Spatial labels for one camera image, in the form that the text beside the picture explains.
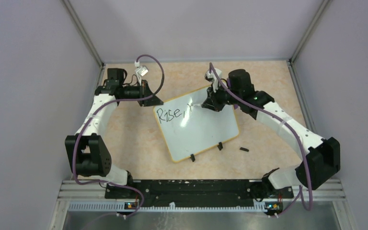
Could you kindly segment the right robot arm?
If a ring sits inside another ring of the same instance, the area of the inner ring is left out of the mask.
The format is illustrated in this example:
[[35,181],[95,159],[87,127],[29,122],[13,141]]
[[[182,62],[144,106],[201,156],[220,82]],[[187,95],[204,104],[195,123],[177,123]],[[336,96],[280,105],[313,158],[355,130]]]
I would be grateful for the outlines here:
[[237,105],[242,112],[276,132],[301,158],[301,164],[297,166],[274,169],[263,176],[265,196],[275,197],[282,188],[296,185],[316,190],[340,171],[340,143],[337,139],[325,139],[297,122],[271,95],[254,88],[246,70],[233,70],[226,80],[220,76],[219,69],[205,73],[205,79],[211,85],[202,108],[220,112],[226,105]]

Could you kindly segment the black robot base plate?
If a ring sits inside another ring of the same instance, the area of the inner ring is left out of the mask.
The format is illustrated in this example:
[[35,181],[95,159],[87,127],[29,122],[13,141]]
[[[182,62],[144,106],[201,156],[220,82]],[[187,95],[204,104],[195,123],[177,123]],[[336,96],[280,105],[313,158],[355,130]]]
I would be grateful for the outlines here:
[[143,207],[252,207],[268,199],[293,198],[291,187],[269,188],[261,180],[133,180],[130,189],[108,185],[106,199],[139,201]]

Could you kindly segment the black marker cap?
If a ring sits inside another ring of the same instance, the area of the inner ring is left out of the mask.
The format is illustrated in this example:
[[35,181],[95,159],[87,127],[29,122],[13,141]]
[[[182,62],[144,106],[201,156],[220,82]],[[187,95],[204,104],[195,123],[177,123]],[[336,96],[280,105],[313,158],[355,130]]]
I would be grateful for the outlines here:
[[249,152],[249,149],[244,148],[244,147],[240,147],[240,150],[241,150],[241,151],[245,151],[245,152]]

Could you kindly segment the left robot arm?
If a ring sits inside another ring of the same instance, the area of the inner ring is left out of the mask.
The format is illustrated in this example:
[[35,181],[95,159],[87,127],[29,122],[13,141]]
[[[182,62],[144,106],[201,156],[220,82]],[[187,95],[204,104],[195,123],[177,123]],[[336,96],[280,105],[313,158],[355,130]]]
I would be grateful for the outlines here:
[[142,107],[162,105],[163,101],[153,93],[143,79],[149,72],[145,65],[135,69],[135,84],[127,84],[127,71],[120,68],[107,70],[107,79],[94,92],[91,109],[81,127],[65,139],[66,152],[74,178],[90,177],[103,183],[116,184],[116,192],[123,198],[134,193],[128,171],[113,165],[111,154],[103,135],[112,113],[120,102],[138,102]]

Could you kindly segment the yellow-framed whiteboard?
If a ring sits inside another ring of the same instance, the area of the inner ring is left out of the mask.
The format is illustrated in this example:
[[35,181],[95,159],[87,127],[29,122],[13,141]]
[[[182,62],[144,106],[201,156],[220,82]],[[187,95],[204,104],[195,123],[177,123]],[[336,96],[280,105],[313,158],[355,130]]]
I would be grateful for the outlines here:
[[171,160],[175,163],[235,139],[240,131],[233,106],[215,112],[192,104],[202,104],[207,87],[171,98],[153,108]]

